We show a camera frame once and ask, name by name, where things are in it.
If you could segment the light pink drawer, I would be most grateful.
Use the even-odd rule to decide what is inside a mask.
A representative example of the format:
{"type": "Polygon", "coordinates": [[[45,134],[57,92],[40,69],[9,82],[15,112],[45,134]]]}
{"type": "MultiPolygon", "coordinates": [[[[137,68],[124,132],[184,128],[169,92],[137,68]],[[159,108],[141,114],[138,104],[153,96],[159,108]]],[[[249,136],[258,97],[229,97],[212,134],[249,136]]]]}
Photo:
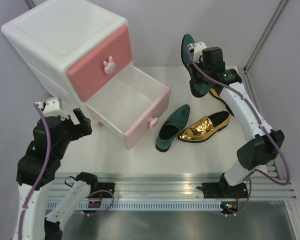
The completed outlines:
{"type": "Polygon", "coordinates": [[[129,64],[85,104],[96,121],[132,149],[167,110],[172,88],[129,64]]]}

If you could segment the dark pink drawer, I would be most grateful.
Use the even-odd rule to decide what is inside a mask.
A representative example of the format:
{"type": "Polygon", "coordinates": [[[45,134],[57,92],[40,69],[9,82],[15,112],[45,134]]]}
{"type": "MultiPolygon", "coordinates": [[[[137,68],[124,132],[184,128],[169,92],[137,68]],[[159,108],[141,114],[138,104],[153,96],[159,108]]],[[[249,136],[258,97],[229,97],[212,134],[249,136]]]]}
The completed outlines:
{"type": "Polygon", "coordinates": [[[133,60],[129,29],[121,26],[67,71],[79,99],[86,102],[133,60]]]}

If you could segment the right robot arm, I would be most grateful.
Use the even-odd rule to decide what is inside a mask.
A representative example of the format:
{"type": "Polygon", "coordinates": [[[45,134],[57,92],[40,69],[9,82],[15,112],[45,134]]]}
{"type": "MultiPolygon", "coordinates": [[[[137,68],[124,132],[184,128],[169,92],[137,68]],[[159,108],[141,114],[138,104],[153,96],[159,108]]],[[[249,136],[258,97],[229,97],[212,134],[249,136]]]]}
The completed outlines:
{"type": "Polygon", "coordinates": [[[219,47],[200,49],[195,43],[187,46],[192,67],[200,74],[200,80],[209,85],[228,105],[245,136],[246,143],[237,150],[234,165],[223,173],[218,182],[218,192],[231,197],[260,167],[282,153],[285,136],[274,130],[259,113],[238,72],[226,69],[223,52],[219,47]]]}

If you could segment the green loafer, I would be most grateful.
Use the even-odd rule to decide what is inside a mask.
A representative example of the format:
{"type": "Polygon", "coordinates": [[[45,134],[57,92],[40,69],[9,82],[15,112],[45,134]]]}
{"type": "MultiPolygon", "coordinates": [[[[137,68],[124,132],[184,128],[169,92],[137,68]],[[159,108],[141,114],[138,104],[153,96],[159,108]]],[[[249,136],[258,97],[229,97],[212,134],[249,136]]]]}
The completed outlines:
{"type": "Polygon", "coordinates": [[[184,67],[190,75],[189,85],[192,95],[196,98],[202,98],[210,91],[211,87],[201,79],[201,73],[192,63],[193,59],[188,49],[188,44],[191,43],[195,43],[195,40],[190,34],[185,34],[181,42],[180,56],[184,67]]]}
{"type": "Polygon", "coordinates": [[[155,141],[155,148],[162,153],[167,152],[175,138],[186,126],[190,115],[190,106],[184,104],[175,110],[164,122],[155,141]]]}

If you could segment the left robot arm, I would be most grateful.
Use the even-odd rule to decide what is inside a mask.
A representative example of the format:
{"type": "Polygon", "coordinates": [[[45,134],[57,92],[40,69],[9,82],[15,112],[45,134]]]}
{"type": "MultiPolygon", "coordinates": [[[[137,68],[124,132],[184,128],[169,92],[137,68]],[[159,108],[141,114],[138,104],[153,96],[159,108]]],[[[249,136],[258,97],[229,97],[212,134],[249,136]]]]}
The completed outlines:
{"type": "Polygon", "coordinates": [[[70,116],[65,119],[56,113],[44,116],[38,104],[35,109],[40,119],[33,129],[34,139],[17,164],[19,210],[12,238],[60,240],[68,220],[82,200],[94,198],[99,193],[98,177],[81,172],[63,200],[46,214],[49,191],[68,145],[92,134],[91,121],[79,108],[73,110],[78,124],[74,124],[70,116]]]}

